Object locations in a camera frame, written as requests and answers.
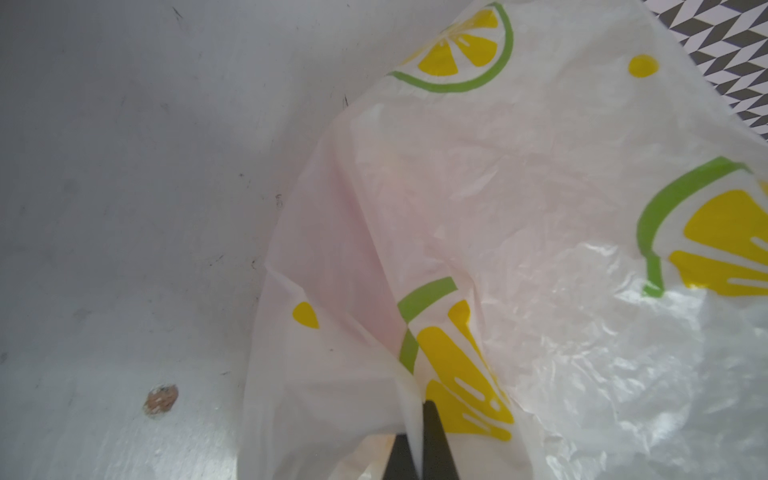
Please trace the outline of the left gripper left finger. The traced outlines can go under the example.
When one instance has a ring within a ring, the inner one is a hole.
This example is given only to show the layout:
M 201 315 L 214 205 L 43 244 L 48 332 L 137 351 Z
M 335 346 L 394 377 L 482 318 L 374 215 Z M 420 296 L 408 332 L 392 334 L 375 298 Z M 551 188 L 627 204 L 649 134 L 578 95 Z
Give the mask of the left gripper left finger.
M 406 434 L 395 437 L 390 456 L 383 473 L 383 480 L 418 480 L 419 475 L 412 458 Z

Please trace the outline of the white lemon print plastic bag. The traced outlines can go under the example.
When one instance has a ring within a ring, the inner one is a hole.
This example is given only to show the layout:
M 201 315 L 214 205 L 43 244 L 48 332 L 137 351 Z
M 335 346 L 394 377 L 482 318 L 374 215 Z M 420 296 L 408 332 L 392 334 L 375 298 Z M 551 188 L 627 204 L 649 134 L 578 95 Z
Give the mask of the white lemon print plastic bag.
M 681 2 L 475 1 L 331 124 L 265 259 L 241 479 L 767 475 L 767 142 Z

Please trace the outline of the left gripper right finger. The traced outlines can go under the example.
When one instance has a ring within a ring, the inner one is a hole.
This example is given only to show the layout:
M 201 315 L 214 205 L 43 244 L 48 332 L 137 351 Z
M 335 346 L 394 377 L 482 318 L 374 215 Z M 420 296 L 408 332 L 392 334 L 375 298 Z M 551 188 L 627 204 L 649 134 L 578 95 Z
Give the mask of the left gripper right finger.
M 423 404 L 423 465 L 424 480 L 459 480 L 448 439 L 439 411 L 432 400 Z

